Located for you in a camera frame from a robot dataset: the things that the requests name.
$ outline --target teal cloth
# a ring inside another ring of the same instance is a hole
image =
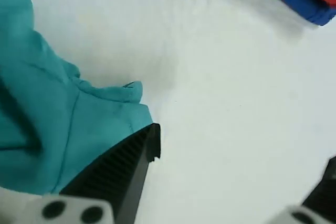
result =
[[[141,96],[140,82],[98,89],[81,80],[34,31],[30,0],[0,0],[0,186],[59,192],[152,123]]]

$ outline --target blue block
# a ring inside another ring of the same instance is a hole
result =
[[[306,20],[323,26],[335,15],[336,8],[331,8],[324,0],[282,0]]]

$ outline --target white table surface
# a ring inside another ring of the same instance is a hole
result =
[[[84,78],[143,81],[162,158],[136,224],[263,223],[336,154],[336,20],[312,26],[279,0],[33,3],[36,29]],[[27,197],[1,193],[10,219]]]

